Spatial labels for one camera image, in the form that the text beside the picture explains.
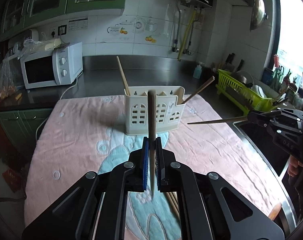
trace lower cabinet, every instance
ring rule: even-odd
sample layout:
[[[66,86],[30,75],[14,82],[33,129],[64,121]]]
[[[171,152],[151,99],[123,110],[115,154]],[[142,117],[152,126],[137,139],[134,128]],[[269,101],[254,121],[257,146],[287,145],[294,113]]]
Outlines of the lower cabinet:
[[[13,146],[27,161],[32,159],[36,139],[39,138],[45,120],[52,110],[52,108],[42,108],[0,112],[2,128]]]

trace white plastic basket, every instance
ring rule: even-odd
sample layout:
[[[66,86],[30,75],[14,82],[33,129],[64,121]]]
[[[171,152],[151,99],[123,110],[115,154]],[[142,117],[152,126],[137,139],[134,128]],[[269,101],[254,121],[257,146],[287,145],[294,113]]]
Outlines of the white plastic basket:
[[[148,90],[156,90],[156,133],[178,128],[186,104],[181,105],[185,89],[173,86],[129,87],[125,95],[126,133],[129,135],[148,134]]]

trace microwave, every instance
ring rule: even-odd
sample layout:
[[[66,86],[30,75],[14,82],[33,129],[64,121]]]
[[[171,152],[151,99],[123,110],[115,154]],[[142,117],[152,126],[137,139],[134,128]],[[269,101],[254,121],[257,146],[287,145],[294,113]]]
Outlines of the microwave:
[[[27,89],[70,85],[83,71],[82,42],[39,51],[20,59]]]

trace blue gripper pad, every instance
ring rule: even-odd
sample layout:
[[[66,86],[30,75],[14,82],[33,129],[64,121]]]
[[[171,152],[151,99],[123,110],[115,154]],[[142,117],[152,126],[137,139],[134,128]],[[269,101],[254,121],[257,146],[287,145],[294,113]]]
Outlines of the blue gripper pad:
[[[148,145],[148,138],[145,140],[145,154],[144,154],[144,166],[143,166],[143,189],[147,190],[147,181],[148,181],[148,152],[149,152],[149,145]]]

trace silver screw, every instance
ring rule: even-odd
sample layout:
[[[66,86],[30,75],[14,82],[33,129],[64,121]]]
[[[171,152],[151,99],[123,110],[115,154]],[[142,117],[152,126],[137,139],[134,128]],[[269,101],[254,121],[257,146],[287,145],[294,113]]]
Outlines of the silver screw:
[[[172,166],[174,169],[178,169],[178,168],[180,168],[180,163],[178,163],[178,162],[172,162],[170,164],[170,166]]]
[[[95,177],[96,177],[96,173],[93,172],[93,171],[89,171],[89,172],[86,173],[86,178],[87,179],[93,179]]]
[[[124,167],[129,169],[129,168],[132,168],[134,166],[134,164],[132,162],[125,162],[124,163]]]
[[[218,179],[218,174],[215,173],[215,172],[211,172],[211,173],[208,174],[208,177],[210,179]]]

